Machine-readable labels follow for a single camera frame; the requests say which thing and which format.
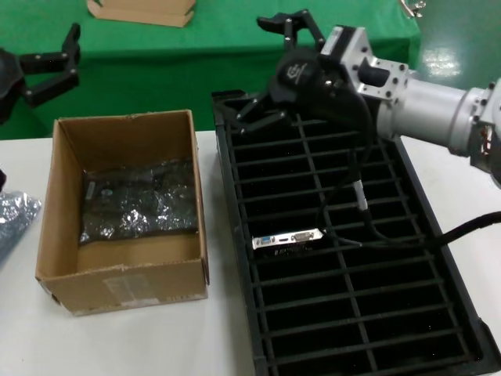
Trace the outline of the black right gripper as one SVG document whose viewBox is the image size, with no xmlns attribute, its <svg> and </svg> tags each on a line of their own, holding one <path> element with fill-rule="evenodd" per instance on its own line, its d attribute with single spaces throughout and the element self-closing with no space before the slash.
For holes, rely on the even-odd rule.
<svg viewBox="0 0 501 376">
<path fill-rule="evenodd" d="M 256 21 L 263 31 L 283 36 L 286 52 L 269 79 L 268 91 L 255 96 L 233 116 L 233 127 L 241 135 L 285 121 L 289 114 L 284 109 L 362 132 L 370 130 L 368 105 L 348 82 L 346 70 L 323 69 L 316 51 L 322 49 L 326 39 L 307 9 L 277 13 L 272 17 L 260 16 Z M 300 30 L 310 32 L 314 49 L 297 48 Z"/>
</svg>

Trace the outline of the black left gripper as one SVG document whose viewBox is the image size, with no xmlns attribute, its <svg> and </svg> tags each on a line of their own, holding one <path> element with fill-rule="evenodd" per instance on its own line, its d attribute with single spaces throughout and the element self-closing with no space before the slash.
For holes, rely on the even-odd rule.
<svg viewBox="0 0 501 376">
<path fill-rule="evenodd" d="M 80 36 L 80 25 L 73 23 L 60 52 L 40 52 L 18 57 L 1 48 L 1 125 L 10 119 L 22 93 L 29 106 L 37 107 L 79 85 L 77 66 L 81 58 Z M 34 86 L 27 86 L 24 76 L 35 74 L 54 76 Z M 0 192 L 4 190 L 6 180 L 6 174 L 0 170 Z"/>
</svg>

